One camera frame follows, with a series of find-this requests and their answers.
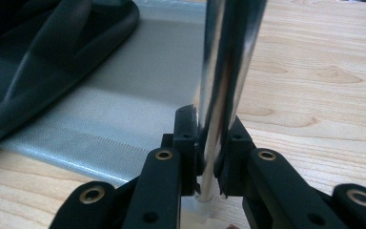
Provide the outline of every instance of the wooden table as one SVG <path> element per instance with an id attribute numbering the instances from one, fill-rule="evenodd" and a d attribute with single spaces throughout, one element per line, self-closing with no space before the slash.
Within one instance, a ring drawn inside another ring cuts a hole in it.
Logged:
<path id="1" fill-rule="evenodd" d="M 366 3 L 270 1 L 238 115 L 258 147 L 282 153 L 313 187 L 366 186 Z M 0 150 L 0 228 L 47 227 L 90 180 Z M 183 214 L 183 226 L 246 227 L 240 209 L 238 198 L 215 198 L 212 219 Z"/>

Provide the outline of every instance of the gray cloth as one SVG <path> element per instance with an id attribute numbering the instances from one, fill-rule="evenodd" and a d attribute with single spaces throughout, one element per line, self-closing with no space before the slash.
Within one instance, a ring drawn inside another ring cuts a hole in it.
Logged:
<path id="1" fill-rule="evenodd" d="M 200 81 L 205 5 L 136 1 L 127 42 L 0 148 L 116 185 L 138 176 Z"/>

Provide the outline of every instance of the light wood surface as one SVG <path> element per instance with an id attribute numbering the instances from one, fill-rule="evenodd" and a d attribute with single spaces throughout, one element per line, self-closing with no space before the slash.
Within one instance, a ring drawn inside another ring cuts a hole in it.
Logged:
<path id="1" fill-rule="evenodd" d="M 282 153 L 313 187 L 366 186 L 366 3 L 270 1 L 238 115 L 258 147 Z M 0 151 L 0 228 L 46 228 L 88 181 Z M 183 214 L 183 224 L 244 228 L 240 209 L 239 198 L 217 197 L 212 220 Z"/>

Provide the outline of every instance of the chrome cylinder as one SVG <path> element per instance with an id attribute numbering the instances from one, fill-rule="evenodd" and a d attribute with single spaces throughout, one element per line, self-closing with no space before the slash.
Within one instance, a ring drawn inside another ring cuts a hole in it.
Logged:
<path id="1" fill-rule="evenodd" d="M 266 0 L 209 0 L 198 114 L 200 202 L 213 196 L 215 161 L 225 147 L 251 61 Z"/>

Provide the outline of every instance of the reflective metal pole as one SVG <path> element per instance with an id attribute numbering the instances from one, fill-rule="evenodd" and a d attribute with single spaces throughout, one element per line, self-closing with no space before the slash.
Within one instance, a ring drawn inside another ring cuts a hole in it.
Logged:
<path id="1" fill-rule="evenodd" d="M 215 160 L 226 144 L 267 0 L 209 0 L 199 104 L 200 202 L 213 196 Z"/>

